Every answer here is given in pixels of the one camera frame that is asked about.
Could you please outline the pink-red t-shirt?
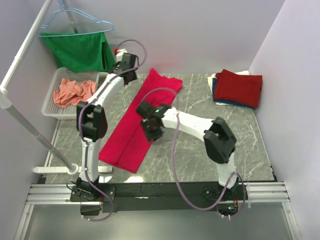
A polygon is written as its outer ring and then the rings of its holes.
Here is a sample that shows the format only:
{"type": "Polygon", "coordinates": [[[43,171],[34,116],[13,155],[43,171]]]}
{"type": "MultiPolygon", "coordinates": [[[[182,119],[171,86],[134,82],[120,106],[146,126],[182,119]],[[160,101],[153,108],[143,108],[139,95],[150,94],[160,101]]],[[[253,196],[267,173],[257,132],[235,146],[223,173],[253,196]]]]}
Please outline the pink-red t-shirt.
{"type": "Polygon", "coordinates": [[[135,174],[151,146],[140,124],[142,117],[136,109],[143,97],[146,97],[145,100],[155,107],[161,104],[171,105],[175,99],[175,93],[182,87],[181,79],[162,76],[151,68],[124,116],[99,152],[98,159],[135,174]]]}

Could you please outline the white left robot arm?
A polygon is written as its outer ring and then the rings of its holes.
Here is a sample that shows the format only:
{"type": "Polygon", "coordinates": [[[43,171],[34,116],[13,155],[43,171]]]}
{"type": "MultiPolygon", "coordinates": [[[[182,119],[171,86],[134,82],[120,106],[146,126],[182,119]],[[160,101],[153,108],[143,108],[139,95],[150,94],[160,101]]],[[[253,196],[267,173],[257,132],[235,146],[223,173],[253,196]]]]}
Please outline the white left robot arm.
{"type": "Polygon", "coordinates": [[[106,75],[103,83],[86,101],[76,106],[76,128],[82,144],[82,160],[79,178],[85,182],[96,182],[99,178],[98,155],[108,123],[105,108],[112,98],[129,82],[137,79],[139,57],[132,53],[116,54],[116,64],[106,75]]]}

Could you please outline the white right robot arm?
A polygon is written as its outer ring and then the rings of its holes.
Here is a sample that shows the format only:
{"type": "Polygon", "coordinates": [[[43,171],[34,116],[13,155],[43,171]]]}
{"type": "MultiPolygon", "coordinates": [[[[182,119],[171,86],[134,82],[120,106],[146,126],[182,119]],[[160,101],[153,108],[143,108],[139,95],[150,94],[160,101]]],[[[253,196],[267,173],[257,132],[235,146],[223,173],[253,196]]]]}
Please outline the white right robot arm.
{"type": "Polygon", "coordinates": [[[237,139],[223,118],[202,118],[167,104],[155,107],[146,101],[140,103],[136,113],[142,117],[140,125],[149,142],[161,138],[163,128],[177,129],[204,142],[207,156],[217,167],[221,197],[230,200],[237,194],[234,161],[237,139]]]}

